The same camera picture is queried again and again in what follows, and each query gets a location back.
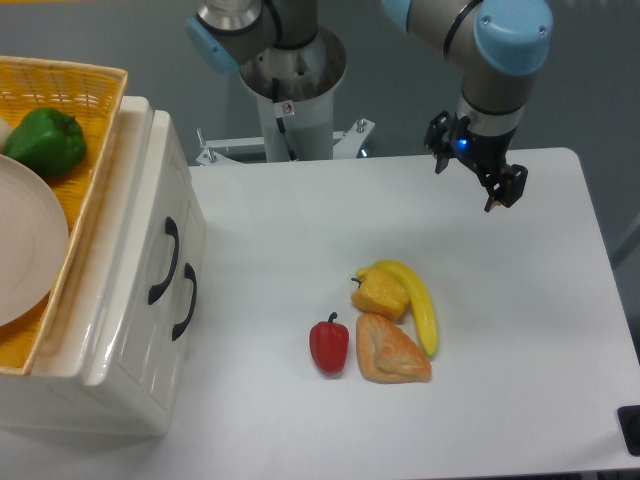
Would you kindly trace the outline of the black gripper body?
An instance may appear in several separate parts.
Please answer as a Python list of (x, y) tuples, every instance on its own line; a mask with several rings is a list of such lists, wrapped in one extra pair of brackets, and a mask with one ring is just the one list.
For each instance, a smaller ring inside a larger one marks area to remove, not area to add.
[(478, 176), (483, 186), (494, 186), (506, 165), (511, 132), (481, 135), (469, 129), (470, 123), (468, 116), (454, 116), (450, 142), (455, 157)]

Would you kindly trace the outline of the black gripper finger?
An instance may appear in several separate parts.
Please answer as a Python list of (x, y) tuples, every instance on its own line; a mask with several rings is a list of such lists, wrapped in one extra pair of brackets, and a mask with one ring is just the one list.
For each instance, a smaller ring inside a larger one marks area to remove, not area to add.
[(511, 208), (522, 197), (527, 177), (528, 169), (518, 164), (505, 164), (497, 172), (485, 174), (482, 185), (488, 199), (484, 211), (490, 212), (498, 205)]
[(428, 124), (424, 138), (424, 145), (435, 159), (435, 173), (441, 174), (455, 157), (449, 134), (451, 133), (452, 117), (447, 111), (442, 111)]

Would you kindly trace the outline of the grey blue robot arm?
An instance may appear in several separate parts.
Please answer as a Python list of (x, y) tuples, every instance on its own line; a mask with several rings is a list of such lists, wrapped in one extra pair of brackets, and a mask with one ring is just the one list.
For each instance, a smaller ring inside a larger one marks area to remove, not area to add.
[[(463, 72), (457, 107), (434, 117), (424, 144), (442, 171), (457, 160), (489, 205), (522, 196), (527, 169), (506, 155), (553, 31), (544, 1), (386, 1), (386, 15)], [(254, 95), (270, 161), (333, 159), (333, 94), (346, 72), (338, 37), (313, 1), (205, 1), (186, 23), (206, 63), (238, 73)]]

